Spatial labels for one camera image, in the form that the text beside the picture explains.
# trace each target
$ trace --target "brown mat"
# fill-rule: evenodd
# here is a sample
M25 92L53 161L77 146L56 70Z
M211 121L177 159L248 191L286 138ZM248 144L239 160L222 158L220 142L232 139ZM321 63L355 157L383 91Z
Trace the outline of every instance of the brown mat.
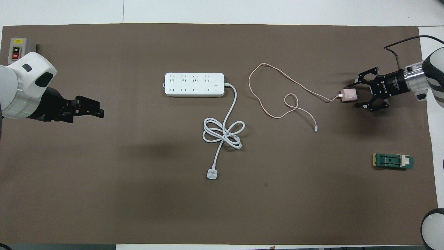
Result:
M396 70L383 47L416 27L99 24L6 26L57 68L65 98L99 100L105 118L74 124L5 119L0 143L0 239L47 243L421 244L436 207L425 102L412 94L370 113L324 103L270 68L253 88L274 114L297 93L318 121L264 114L248 90L261 62L333 97L357 74ZM421 60L419 41L396 47L401 64ZM222 72L237 87L229 122L242 120L243 148L221 150L202 122L223 120L222 98L172 98L167 72ZM413 170L381 170L373 153L404 153Z

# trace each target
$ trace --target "green circuit board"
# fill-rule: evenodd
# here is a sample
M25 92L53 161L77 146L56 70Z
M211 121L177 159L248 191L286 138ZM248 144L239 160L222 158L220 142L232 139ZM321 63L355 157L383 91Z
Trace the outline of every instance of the green circuit board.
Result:
M373 166L412 169L413 157L405 154L374 153Z

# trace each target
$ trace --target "power plug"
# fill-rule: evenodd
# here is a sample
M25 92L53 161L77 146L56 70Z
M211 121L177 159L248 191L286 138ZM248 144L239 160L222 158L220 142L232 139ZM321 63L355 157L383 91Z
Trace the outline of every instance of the power plug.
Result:
M221 97L224 83L222 73L166 73L163 87L169 97Z
M210 180L215 180L218 177L218 171L216 170L216 165L213 164L214 168L211 168L208 170L208 172L206 173L206 177Z

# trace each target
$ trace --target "pink charger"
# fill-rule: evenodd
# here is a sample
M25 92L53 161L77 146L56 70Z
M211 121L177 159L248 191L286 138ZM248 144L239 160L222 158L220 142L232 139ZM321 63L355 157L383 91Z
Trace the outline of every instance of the pink charger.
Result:
M343 89L341 90L342 101L354 101L357 99L356 89Z

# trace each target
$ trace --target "white power strip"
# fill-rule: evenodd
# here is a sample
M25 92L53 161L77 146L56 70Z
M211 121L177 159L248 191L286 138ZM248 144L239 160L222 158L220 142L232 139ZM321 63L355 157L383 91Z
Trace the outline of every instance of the white power strip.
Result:
M163 87L169 97L221 97L224 83L222 73L166 73Z
M231 126L228 126L228 128L226 124L228 116L230 116L238 98L236 88L229 83L225 83L224 75L222 73L167 73L165 74L163 87L165 89L165 94L169 97L221 97L225 93L225 87L233 89L233 103L231 104L223 123L211 117L203 121L202 139L209 143L219 143L213 164L206 173L208 179L215 180L218 176L216 161L222 145L227 143L235 149L242 148L241 139L237 134L244 130L245 123L243 121L236 121ZM237 131L232 131L233 127L236 125L240 125L241 128Z

